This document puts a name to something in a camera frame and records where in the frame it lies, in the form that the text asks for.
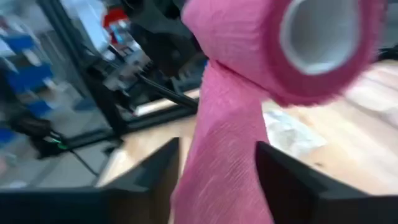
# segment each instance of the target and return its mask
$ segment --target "wooden surface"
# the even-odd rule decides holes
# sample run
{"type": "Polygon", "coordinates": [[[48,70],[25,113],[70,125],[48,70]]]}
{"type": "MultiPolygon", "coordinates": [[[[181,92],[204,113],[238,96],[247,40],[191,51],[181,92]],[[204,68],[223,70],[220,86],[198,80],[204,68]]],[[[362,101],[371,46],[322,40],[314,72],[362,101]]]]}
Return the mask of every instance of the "wooden surface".
{"type": "MultiPolygon", "coordinates": [[[[397,96],[398,65],[384,62],[365,72],[344,97],[328,105],[284,109],[327,141],[298,159],[370,194],[398,194],[397,96]]],[[[142,110],[169,104],[162,101],[142,110]]],[[[114,154],[99,185],[132,169],[170,138],[192,138],[194,127],[192,117],[126,136],[125,145],[114,154]]],[[[189,142],[185,144],[183,157],[189,142]]]]}

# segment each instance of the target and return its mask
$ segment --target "black plastic part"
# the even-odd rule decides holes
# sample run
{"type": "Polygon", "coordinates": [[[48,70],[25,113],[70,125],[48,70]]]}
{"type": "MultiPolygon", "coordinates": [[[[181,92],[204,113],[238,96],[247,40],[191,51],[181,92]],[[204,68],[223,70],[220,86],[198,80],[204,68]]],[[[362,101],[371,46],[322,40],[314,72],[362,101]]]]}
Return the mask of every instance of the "black plastic part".
{"type": "Polygon", "coordinates": [[[275,224],[398,223],[398,196],[368,195],[258,142],[256,167],[275,224]]]}

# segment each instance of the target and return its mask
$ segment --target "pink wrap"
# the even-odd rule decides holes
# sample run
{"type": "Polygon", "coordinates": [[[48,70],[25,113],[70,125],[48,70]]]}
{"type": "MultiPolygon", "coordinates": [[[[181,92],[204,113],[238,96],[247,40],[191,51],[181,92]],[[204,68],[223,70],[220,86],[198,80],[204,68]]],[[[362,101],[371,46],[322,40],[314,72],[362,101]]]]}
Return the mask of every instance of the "pink wrap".
{"type": "Polygon", "coordinates": [[[273,223],[257,179],[256,141],[267,142],[261,101],[321,103],[350,84],[373,56],[383,1],[360,3],[360,48],[321,76],[285,59],[279,24],[289,0],[190,0],[183,21],[209,56],[195,137],[172,197],[175,224],[273,223]]]}

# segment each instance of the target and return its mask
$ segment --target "wooden table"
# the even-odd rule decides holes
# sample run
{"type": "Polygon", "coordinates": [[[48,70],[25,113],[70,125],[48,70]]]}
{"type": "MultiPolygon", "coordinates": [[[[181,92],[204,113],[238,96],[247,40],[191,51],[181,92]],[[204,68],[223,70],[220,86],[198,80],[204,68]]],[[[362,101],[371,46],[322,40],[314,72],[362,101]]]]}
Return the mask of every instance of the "wooden table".
{"type": "MultiPolygon", "coordinates": [[[[198,95],[198,91],[188,93],[198,95]]],[[[143,113],[172,104],[162,100],[143,113]]],[[[325,106],[284,109],[324,137],[325,146],[299,160],[342,182],[374,195],[398,194],[398,64],[380,63],[365,72],[344,97],[325,106]]],[[[172,137],[182,137],[186,158],[195,118],[174,121],[125,137],[98,185],[134,168],[172,137]]]]}

